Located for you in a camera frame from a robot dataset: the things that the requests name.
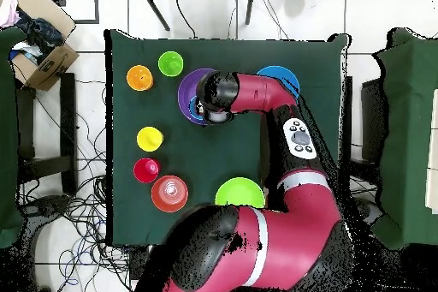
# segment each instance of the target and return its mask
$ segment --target cardboard box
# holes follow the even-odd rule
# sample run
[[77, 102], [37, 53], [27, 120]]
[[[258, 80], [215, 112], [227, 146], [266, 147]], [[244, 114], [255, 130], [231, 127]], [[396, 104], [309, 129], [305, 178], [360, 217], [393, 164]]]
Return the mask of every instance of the cardboard box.
[[64, 45], [57, 46], [39, 66], [21, 53], [12, 60], [20, 69], [14, 68], [15, 78], [25, 86], [48, 91], [79, 56], [65, 44], [65, 39], [76, 25], [73, 19], [51, 0], [18, 0], [18, 6], [33, 19], [47, 20], [64, 39]]

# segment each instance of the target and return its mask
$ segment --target yellow cup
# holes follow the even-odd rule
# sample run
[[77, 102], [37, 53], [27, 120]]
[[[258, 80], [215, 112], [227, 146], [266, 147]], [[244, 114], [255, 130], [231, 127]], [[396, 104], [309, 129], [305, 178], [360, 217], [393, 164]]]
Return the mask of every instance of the yellow cup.
[[137, 134], [137, 144], [144, 151], [155, 151], [162, 143], [163, 134], [155, 127], [144, 127]]
[[135, 91], [146, 91], [153, 84], [151, 71], [143, 65], [136, 65], [127, 72], [127, 83]]

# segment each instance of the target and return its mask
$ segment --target metal chair leg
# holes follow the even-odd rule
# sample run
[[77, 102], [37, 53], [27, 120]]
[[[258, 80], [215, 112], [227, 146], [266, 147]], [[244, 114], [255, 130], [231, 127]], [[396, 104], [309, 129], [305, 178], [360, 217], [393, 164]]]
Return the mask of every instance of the metal chair leg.
[[246, 20], [245, 20], [246, 25], [250, 24], [251, 11], [252, 11], [252, 1], [254, 1], [254, 0], [248, 0], [248, 6], [246, 7]]
[[160, 10], [158, 9], [158, 7], [155, 5], [153, 0], [146, 0], [149, 5], [151, 6], [151, 9], [154, 11], [155, 15], [157, 16], [157, 18], [160, 20], [160, 22], [162, 23], [162, 25], [164, 26], [164, 29], [166, 31], [170, 31], [170, 27], [167, 24], [167, 22], [164, 20], [163, 16], [161, 15]]

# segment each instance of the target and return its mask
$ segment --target blue plate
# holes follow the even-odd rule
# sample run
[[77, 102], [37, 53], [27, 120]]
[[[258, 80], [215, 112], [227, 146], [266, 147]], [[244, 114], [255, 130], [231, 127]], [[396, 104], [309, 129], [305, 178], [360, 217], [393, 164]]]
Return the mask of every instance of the blue plate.
[[271, 65], [269, 67], [260, 69], [257, 75], [268, 76], [281, 80], [281, 83], [293, 94], [295, 99], [299, 96], [299, 83], [297, 77], [289, 69], [280, 67], [278, 65]]

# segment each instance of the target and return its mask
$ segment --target orange cup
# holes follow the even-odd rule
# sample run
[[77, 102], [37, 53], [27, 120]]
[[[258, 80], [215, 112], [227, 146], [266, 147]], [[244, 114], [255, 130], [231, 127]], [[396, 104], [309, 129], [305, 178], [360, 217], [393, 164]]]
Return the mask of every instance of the orange cup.
[[143, 65], [136, 65], [127, 72], [127, 83], [135, 91], [146, 91], [153, 84], [151, 71]]

